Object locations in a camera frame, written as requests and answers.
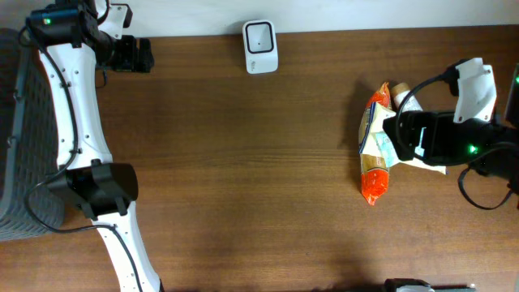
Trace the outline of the small teal gum box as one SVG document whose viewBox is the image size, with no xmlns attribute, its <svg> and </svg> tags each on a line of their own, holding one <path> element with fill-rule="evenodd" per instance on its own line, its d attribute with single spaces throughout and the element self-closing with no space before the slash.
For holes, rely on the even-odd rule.
<svg viewBox="0 0 519 292">
<path fill-rule="evenodd" d="M 391 139 L 385 132 L 381 131 L 375 133 L 375 139 L 380 154 L 382 155 L 382 158 L 385 160 L 386 166 L 388 168 L 391 168 L 394 165 L 397 165 L 401 162 L 398 158 L 396 149 L 394 148 Z"/>
</svg>

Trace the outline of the beige snack bag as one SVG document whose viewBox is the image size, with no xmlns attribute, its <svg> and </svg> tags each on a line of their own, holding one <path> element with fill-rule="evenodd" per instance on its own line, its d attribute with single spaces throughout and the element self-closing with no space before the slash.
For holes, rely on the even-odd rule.
<svg viewBox="0 0 519 292">
<path fill-rule="evenodd" d="M 385 132 L 383 129 L 384 121 L 388 118 L 394 117 L 395 115 L 396 113 L 394 111 L 381 105 L 379 102 L 374 102 L 367 107 L 367 109 L 364 112 L 364 115 L 362 116 L 361 126 L 359 128 L 358 153 L 361 156 L 368 155 L 369 157 L 374 157 L 376 161 L 383 160 L 383 162 L 385 163 L 385 160 L 382 158 L 382 155 L 380 154 L 378 145 L 376 143 L 375 133 L 381 131 Z M 447 168 L 445 166 L 427 165 L 416 158 L 413 158 L 411 161 L 403 161 L 401 159 L 400 161 L 400 163 L 422 168 L 425 170 L 437 171 L 442 174 L 447 173 Z"/>
</svg>

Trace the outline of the orange spaghetti packet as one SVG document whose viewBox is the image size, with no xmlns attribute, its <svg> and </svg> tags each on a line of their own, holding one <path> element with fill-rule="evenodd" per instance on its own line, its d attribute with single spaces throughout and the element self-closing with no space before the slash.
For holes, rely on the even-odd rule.
<svg viewBox="0 0 519 292">
<path fill-rule="evenodd" d="M 365 110 L 374 102 L 392 110 L 389 82 L 383 83 L 380 88 L 373 93 L 366 104 Z M 359 150 L 359 129 L 358 129 L 358 150 Z M 360 155 L 361 166 L 361 194 L 370 206 L 386 193 L 389 182 L 389 168 L 382 161 L 376 161 L 374 157 Z"/>
</svg>

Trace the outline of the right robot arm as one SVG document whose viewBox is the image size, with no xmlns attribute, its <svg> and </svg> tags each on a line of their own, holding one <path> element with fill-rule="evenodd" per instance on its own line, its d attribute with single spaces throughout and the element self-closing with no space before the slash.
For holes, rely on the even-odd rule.
<svg viewBox="0 0 519 292">
<path fill-rule="evenodd" d="M 507 198 L 518 193 L 518 75 L 514 74 L 504 120 L 495 114 L 497 91 L 493 69 L 481 58 L 462 59 L 427 79 L 404 96 L 443 81 L 457 98 L 453 111 L 405 111 L 384 121 L 383 129 L 401 161 L 417 159 L 431 166 L 465 165 L 457 180 L 465 194 L 471 171 L 507 180 Z"/>
</svg>

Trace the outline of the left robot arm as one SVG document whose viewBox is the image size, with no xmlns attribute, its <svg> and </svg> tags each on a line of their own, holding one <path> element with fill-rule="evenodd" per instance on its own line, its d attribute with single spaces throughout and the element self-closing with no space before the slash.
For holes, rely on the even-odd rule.
<svg viewBox="0 0 519 292">
<path fill-rule="evenodd" d="M 162 291 L 139 231 L 135 169 L 114 162 L 97 102 L 98 70 L 149 73 L 154 65 L 150 40 L 123 32 L 132 17 L 120 1 L 56 1 L 26 18 L 58 130 L 58 170 L 41 185 L 90 220 L 86 228 L 102 237 L 122 291 Z"/>
</svg>

